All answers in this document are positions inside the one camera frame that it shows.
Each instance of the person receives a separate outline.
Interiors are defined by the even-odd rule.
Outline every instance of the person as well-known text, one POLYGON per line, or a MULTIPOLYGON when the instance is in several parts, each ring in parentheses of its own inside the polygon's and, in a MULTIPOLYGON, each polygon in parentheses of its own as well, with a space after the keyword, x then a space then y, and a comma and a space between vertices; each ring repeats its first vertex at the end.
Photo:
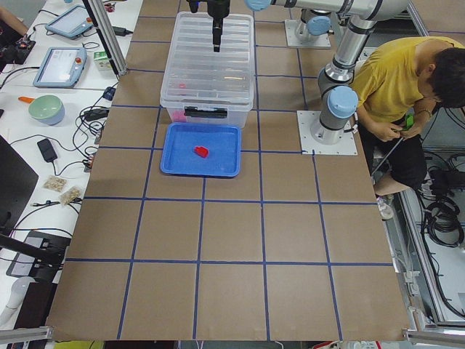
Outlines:
POLYGON ((4 57, 4 49, 15 44, 28 32, 23 22, 17 19, 10 11, 0 6, 0 71, 7 64, 4 57))
POLYGON ((464 45, 443 36, 389 41, 363 63, 350 86, 359 98, 360 138, 370 172, 375 146, 384 153, 396 146, 388 158, 390 172, 373 187, 381 216, 389 219, 394 212, 384 197, 419 189, 426 177, 420 134, 433 110, 465 105, 464 45), (411 108, 414 124, 404 130, 411 108))

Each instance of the power adapter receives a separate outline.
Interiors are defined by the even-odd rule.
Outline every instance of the power adapter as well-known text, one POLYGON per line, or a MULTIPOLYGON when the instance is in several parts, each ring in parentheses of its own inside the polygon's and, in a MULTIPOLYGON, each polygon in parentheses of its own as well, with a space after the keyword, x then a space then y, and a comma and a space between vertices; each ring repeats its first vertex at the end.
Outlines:
POLYGON ((126 36, 132 34, 132 31, 128 31, 126 28, 122 27, 113 27, 116 36, 126 36))
POLYGON ((89 111, 84 111, 83 117, 85 121, 95 121, 101 118, 106 118, 110 112, 109 108, 97 108, 89 111))
POLYGON ((103 98, 106 100, 113 100, 113 97, 115 96, 116 89, 114 87, 107 87, 105 91, 103 92, 103 98))
POLYGON ((57 153, 55 153, 53 145, 48 138, 39 140, 37 142, 37 146, 39 147, 45 162, 53 162, 54 160, 58 159, 57 153))

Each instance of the white box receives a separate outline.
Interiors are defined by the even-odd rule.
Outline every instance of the white box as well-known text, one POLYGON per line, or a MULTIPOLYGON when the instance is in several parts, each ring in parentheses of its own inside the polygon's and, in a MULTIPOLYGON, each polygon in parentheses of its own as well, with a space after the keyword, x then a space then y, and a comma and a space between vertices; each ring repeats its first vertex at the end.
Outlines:
POLYGON ((206 13, 178 13, 160 103, 175 122, 244 127, 254 104, 254 19, 226 17, 220 52, 211 27, 206 13))

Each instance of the storage box lid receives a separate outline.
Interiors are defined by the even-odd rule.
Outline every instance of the storage box lid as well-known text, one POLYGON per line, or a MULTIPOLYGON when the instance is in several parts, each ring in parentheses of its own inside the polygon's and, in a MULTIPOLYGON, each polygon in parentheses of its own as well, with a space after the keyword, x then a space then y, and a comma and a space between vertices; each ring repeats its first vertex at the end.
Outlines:
POLYGON ((220 52, 213 51, 211 27, 212 18, 206 13, 177 15, 161 86, 163 107, 182 108, 191 103, 252 109, 254 19, 248 15, 226 17, 220 52))

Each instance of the shoe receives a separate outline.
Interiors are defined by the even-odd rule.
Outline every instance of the shoe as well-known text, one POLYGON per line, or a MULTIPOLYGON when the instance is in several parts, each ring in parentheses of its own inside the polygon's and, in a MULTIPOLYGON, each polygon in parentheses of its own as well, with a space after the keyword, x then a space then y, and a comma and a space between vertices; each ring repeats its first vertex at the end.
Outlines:
POLYGON ((382 220, 390 220, 394 217, 394 210, 390 205, 388 205, 382 196, 379 196, 376 199, 376 203, 378 204, 378 209, 382 220))

